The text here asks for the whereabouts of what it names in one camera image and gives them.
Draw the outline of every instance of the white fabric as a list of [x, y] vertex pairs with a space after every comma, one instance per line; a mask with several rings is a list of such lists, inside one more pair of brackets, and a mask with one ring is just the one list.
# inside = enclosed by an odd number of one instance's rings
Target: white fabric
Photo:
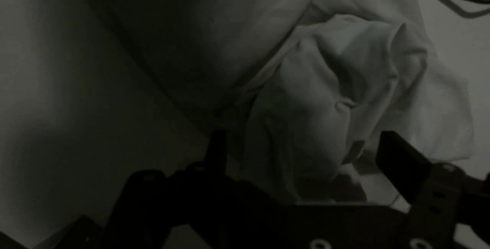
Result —
[[244, 135], [243, 178], [279, 198], [389, 202], [382, 130], [433, 159], [471, 153], [466, 82], [417, 0], [107, 2], [177, 106]]

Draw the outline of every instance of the crumpled fabric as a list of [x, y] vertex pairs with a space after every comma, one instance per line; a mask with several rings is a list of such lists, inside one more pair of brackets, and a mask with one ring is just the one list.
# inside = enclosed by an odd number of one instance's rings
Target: crumpled fabric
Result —
[[383, 130], [432, 160], [472, 153], [467, 83], [437, 59], [417, 0], [100, 3], [176, 106], [234, 134], [243, 179], [280, 200], [394, 200], [374, 163]]

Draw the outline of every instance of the white surface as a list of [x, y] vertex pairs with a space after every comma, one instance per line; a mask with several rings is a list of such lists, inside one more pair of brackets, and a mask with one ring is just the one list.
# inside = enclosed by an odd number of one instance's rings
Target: white surface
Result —
[[[420, 6], [441, 60], [470, 80], [477, 149], [462, 165], [483, 178], [490, 170], [490, 15], [463, 19], [437, 0]], [[169, 172], [179, 160], [168, 156], [203, 152], [204, 139], [84, 0], [0, 0], [0, 62], [0, 230], [28, 247], [80, 213], [104, 221], [130, 172]], [[173, 242], [193, 247], [187, 231], [179, 233], [185, 238], [176, 234]], [[465, 228], [458, 237], [485, 248]]]

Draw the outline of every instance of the white cloth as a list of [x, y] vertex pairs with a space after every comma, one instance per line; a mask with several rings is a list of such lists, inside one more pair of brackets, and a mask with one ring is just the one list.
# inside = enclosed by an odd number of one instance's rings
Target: white cloth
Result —
[[105, 1], [177, 106], [244, 139], [243, 178], [279, 198], [390, 202], [382, 130], [432, 159], [471, 154], [466, 82], [417, 0]]

